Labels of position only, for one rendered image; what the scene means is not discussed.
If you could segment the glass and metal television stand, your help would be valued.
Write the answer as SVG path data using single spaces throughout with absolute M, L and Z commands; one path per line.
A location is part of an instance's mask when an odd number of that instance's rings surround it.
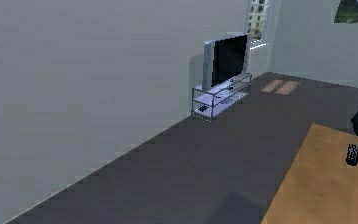
M 252 74 L 245 73 L 235 76 L 209 90 L 203 90 L 201 85 L 192 89 L 191 115 L 211 122 L 220 113 L 250 94 Z M 201 112 L 201 106 L 208 109 Z

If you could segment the silver flat television set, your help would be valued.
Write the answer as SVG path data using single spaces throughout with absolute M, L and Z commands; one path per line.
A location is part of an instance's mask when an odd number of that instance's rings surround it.
M 243 33 L 204 43 L 202 89 L 209 90 L 247 71 L 250 35 Z

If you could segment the white framed window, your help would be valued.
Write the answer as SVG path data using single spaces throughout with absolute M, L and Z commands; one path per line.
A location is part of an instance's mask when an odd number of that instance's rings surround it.
M 265 46 L 273 0 L 248 0 L 245 30 L 250 35 L 250 49 Z

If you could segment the light wooden table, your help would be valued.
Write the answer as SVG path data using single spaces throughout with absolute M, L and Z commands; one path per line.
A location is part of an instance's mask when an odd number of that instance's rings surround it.
M 260 224 L 358 224 L 358 136 L 313 124 Z

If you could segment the black remote control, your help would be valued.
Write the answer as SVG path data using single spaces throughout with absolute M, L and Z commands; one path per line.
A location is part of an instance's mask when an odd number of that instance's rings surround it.
M 358 146 L 350 144 L 347 149 L 346 162 L 350 166 L 356 166 L 358 164 Z

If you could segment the framed landscape picture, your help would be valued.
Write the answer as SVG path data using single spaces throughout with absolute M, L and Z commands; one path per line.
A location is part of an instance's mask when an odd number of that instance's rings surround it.
M 340 0 L 334 22 L 358 24 L 358 0 Z

